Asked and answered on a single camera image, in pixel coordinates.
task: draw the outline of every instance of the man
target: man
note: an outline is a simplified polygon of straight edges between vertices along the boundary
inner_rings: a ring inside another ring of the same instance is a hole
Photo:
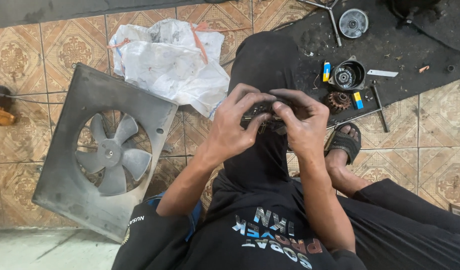
[[[371,183],[347,170],[361,148],[355,125],[339,127],[323,148],[328,108],[289,90],[298,61],[285,36],[244,40],[208,138],[161,198],[135,207],[113,269],[460,269],[459,216],[389,179]],[[257,102],[273,102],[287,135],[257,133],[268,113],[240,126]],[[288,145],[301,183],[288,176]],[[192,212],[221,163],[194,228]]]

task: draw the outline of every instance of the fan blade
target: fan blade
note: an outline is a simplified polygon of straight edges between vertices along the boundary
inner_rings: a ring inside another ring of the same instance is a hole
[[[132,174],[135,181],[140,180],[142,175],[147,170],[152,154],[140,149],[127,149],[124,152],[122,164]]]
[[[121,164],[105,168],[105,176],[99,186],[99,192],[103,195],[119,195],[127,192],[125,171]]]
[[[97,153],[75,151],[75,156],[80,165],[90,174],[101,171],[104,167],[100,164]]]
[[[98,143],[101,143],[107,138],[105,130],[103,129],[102,116],[99,113],[95,114],[90,122],[90,132]]]
[[[117,127],[117,131],[115,132],[113,139],[117,142],[117,144],[122,145],[128,138],[130,138],[130,136],[137,132],[137,122],[135,122],[135,119],[132,116],[125,114]]]

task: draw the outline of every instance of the plastic sack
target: plastic sack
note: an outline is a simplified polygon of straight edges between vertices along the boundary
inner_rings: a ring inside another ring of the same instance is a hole
[[[167,19],[150,28],[121,25],[109,42],[113,47],[113,71],[142,89],[180,105],[190,104],[213,120],[230,82],[219,64],[224,35],[196,34],[207,53],[208,64],[204,64],[188,22]]]

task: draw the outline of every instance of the black sandal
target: black sandal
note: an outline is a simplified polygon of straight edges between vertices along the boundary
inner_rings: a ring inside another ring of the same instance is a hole
[[[352,138],[350,135],[341,132],[341,129],[345,126],[350,126],[358,132],[358,141]],[[353,164],[353,161],[357,157],[361,149],[361,132],[360,129],[353,123],[346,123],[338,126],[332,133],[325,145],[325,156],[328,155],[330,150],[342,149],[348,154],[347,165]]]

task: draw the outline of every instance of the dirty hand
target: dirty hand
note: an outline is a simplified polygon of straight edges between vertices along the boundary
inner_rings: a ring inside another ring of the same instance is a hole
[[[245,130],[240,126],[243,114],[257,102],[275,100],[273,95],[260,93],[254,87],[239,83],[217,108],[209,136],[198,148],[197,154],[215,167],[241,154],[255,143],[260,125],[272,117],[269,113],[259,114]]]
[[[299,90],[275,89],[270,94],[291,101],[295,112],[275,102],[273,109],[287,125],[288,144],[298,158],[323,159],[323,141],[326,134],[329,109]]]

